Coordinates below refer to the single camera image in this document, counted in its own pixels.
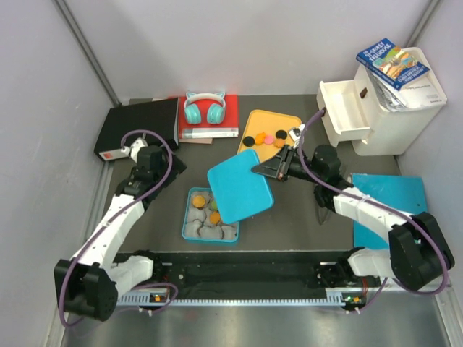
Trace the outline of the blue tin lid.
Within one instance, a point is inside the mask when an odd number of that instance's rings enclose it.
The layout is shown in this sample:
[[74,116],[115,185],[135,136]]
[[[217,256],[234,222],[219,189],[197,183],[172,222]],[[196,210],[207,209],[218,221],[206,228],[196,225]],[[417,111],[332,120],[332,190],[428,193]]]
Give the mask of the blue tin lid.
[[223,222],[236,223],[273,207],[267,178],[252,172],[259,163],[254,150],[245,150],[209,169],[208,183]]

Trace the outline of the round orange cookie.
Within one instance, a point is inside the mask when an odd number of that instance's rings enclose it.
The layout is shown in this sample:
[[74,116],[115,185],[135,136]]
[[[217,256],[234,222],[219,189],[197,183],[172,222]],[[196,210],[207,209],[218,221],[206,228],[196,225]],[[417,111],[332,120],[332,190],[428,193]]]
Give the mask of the round orange cookie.
[[207,199],[202,195],[196,195],[192,198],[192,206],[197,209],[202,209],[207,205]]

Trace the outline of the orange flower cookie bottom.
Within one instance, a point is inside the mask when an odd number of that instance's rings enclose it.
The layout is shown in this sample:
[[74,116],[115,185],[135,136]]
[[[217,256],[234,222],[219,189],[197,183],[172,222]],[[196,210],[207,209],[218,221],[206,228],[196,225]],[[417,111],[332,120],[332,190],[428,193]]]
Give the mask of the orange flower cookie bottom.
[[221,222],[220,213],[218,211],[213,211],[209,216],[209,221],[214,225],[219,224]]

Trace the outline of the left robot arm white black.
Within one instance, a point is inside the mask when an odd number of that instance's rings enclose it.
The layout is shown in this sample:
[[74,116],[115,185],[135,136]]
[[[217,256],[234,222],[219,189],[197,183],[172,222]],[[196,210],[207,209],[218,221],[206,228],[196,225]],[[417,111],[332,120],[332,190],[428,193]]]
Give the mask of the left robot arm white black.
[[146,130],[134,133],[138,138],[130,146],[125,145],[127,135],[121,140],[121,151],[135,163],[130,175],[120,182],[90,238],[70,259],[55,265],[57,308],[65,327],[72,326],[66,314],[104,322],[113,314],[118,300],[138,284],[154,287],[163,280],[163,268],[148,253],[113,264],[127,235],[151,202],[186,169],[162,136]]

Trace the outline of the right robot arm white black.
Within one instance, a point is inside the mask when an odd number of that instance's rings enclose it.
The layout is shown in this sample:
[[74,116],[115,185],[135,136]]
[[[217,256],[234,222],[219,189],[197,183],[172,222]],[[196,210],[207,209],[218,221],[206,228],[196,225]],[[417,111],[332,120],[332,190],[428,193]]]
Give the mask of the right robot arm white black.
[[341,161],[331,145],[319,145],[307,157],[300,146],[284,145],[272,158],[252,168],[261,176],[286,181],[290,177],[314,183],[317,204],[374,232],[385,249],[355,247],[333,265],[315,273],[329,287],[354,286],[368,276],[391,278],[418,292],[436,278],[448,280],[454,256],[438,221],[430,213],[411,214],[384,205],[362,193],[340,173]]

